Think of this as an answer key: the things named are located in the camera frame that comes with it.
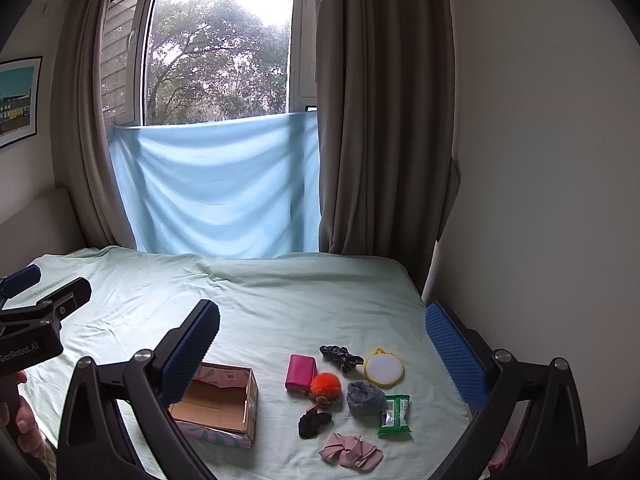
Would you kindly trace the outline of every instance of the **open box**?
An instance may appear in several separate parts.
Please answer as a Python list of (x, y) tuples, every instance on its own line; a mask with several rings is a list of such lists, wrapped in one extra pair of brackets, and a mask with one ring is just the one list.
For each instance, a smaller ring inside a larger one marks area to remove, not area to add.
[(251, 447), (258, 385), (251, 368), (202, 363), (169, 412), (184, 435), (226, 446)]

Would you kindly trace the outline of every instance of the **green package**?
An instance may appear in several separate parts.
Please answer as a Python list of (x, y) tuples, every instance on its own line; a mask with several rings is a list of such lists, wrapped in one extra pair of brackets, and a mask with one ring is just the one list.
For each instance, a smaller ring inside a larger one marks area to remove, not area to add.
[(382, 413), (382, 426), (379, 435), (405, 433), (411, 431), (406, 423), (406, 412), (409, 409), (408, 395), (386, 396), (385, 411)]

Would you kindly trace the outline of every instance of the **gray rolled towel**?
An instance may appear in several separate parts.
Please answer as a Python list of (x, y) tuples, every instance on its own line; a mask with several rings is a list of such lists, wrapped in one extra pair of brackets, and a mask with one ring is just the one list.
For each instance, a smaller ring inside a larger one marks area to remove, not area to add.
[(385, 409), (385, 393), (369, 381), (355, 381), (347, 386), (347, 404), (353, 415), (378, 415)]

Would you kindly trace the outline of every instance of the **wall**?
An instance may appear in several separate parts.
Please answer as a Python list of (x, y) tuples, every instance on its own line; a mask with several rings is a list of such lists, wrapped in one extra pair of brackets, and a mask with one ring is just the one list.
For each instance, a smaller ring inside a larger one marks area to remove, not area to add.
[(0, 61), (42, 56), (37, 135), (0, 149), (0, 222), (54, 189), (49, 109), (53, 67), (66, 2), (34, 0), (0, 54)]
[(570, 362), (590, 462), (640, 424), (640, 46), (609, 0), (452, 0), (462, 186), (434, 293)]

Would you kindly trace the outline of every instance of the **brown curtain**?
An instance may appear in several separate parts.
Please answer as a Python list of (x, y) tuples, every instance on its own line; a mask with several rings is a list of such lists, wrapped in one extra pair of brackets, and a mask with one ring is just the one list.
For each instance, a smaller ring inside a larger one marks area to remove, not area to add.
[(71, 0), (51, 99), (56, 185), (68, 189), (84, 240), (135, 248), (111, 165), (100, 96), (100, 48), (110, 0)]
[(422, 290), (458, 188), (449, 0), (315, 1), (320, 250), (393, 258)]

